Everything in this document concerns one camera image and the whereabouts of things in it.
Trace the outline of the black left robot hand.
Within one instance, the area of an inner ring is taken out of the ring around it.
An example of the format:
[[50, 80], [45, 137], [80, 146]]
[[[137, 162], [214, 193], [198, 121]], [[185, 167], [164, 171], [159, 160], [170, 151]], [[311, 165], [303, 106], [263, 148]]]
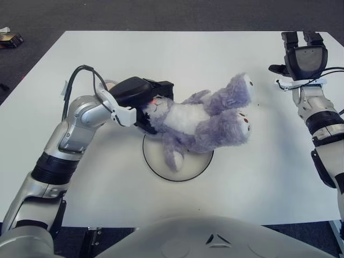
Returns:
[[120, 106], [130, 106], [137, 111], [137, 121], [134, 124], [148, 134], [157, 134], [155, 128], [150, 124], [148, 115], [143, 112], [144, 106], [157, 95], [174, 99], [174, 84], [168, 81], [155, 82], [137, 76], [128, 78], [114, 85], [109, 93], [115, 98]]

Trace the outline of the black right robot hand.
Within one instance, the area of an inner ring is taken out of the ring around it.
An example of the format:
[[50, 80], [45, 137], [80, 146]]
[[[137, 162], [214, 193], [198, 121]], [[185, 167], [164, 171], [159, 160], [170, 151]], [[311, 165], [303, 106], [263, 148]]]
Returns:
[[282, 32], [281, 36], [284, 41], [285, 64], [272, 64], [268, 70], [294, 81], [319, 78], [328, 60], [328, 50], [322, 36], [318, 32], [304, 31], [307, 45], [302, 47], [298, 46], [296, 31]]

